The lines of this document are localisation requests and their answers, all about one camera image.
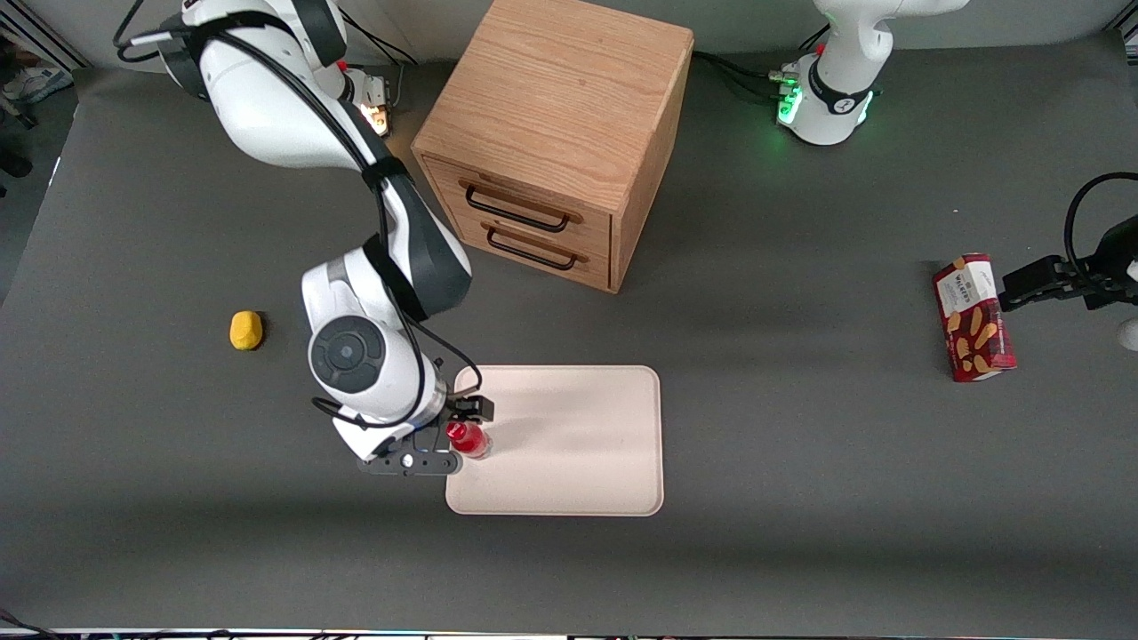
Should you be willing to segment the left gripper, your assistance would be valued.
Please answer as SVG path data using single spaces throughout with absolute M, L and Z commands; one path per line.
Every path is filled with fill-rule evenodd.
M 1135 304 L 1135 247 L 1137 247 L 1137 216 L 1110 227 L 1097 244 L 1096 251 L 1085 259 L 1078 259 L 1074 247 L 1077 214 L 1065 218 L 1065 252 L 1070 264 L 1077 270 L 1078 280 L 1085 284 L 1096 304 L 1086 307 L 1107 307 L 1110 304 Z M 1067 280 L 1066 260 L 1045 256 L 1033 260 L 1003 276 L 1004 292 L 999 294 L 1001 312 L 1013 312 L 1019 307 L 1048 300 L 1073 300 L 1081 296 L 1081 289 Z

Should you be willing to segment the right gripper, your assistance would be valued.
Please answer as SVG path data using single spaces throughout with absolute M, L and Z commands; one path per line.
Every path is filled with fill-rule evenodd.
M 338 407 L 331 421 L 339 437 L 358 458 L 357 469 L 373 476 L 450 476 L 461 469 L 461 457 L 443 443 L 439 422 L 450 408 L 450 421 L 493 422 L 495 404 L 486 396 L 450 397 L 419 411 L 407 422 L 382 427 L 378 419 Z

